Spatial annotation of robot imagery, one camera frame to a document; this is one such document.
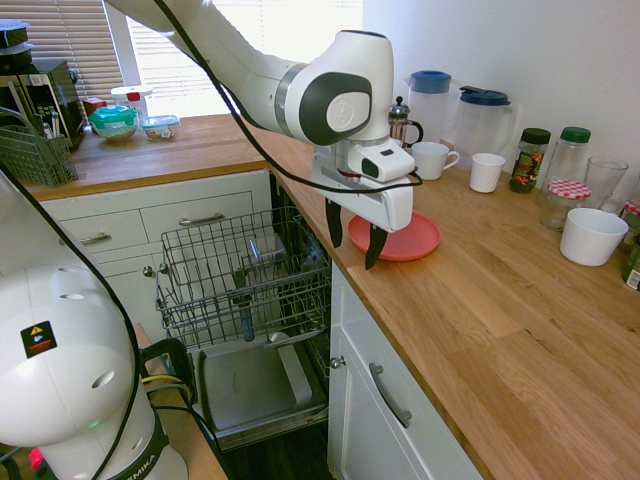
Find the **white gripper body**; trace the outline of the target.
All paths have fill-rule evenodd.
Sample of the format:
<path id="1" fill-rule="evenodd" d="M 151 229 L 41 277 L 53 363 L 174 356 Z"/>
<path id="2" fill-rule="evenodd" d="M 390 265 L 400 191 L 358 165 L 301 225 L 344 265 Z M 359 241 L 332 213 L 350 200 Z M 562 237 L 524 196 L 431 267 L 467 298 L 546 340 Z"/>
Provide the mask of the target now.
<path id="1" fill-rule="evenodd" d="M 387 232 L 405 228 L 411 221 L 413 188 L 408 177 L 379 183 L 367 177 L 348 178 L 335 169 L 329 156 L 316 153 L 313 182 L 341 190 L 316 189 L 318 193 Z"/>

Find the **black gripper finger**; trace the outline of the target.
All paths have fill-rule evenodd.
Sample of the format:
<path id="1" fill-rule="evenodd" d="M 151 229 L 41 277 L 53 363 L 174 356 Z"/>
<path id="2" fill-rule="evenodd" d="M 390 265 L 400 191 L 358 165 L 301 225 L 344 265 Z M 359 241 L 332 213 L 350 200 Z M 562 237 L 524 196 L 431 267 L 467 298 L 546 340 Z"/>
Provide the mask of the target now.
<path id="1" fill-rule="evenodd" d="M 365 269 L 373 268 L 384 249 L 388 232 L 375 224 L 369 226 L 369 246 L 365 254 Z"/>
<path id="2" fill-rule="evenodd" d="M 342 207 L 338 203 L 335 203 L 329 198 L 325 199 L 326 221 L 330 239 L 334 248 L 340 247 L 343 239 L 341 211 Z"/>

